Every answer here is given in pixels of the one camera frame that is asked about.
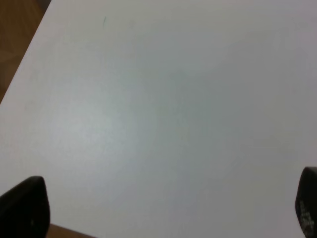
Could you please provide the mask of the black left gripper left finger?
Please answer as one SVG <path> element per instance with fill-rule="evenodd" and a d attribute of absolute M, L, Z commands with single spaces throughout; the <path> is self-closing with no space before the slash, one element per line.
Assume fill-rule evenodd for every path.
<path fill-rule="evenodd" d="M 50 206 L 43 177 L 29 177 L 0 197 L 2 238 L 45 238 L 49 226 Z"/>

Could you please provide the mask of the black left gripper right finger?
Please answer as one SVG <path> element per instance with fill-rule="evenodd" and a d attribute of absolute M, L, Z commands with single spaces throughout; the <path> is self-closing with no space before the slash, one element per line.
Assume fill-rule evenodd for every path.
<path fill-rule="evenodd" d="M 305 167 L 300 176 L 295 211 L 306 238 L 317 237 L 317 168 Z"/>

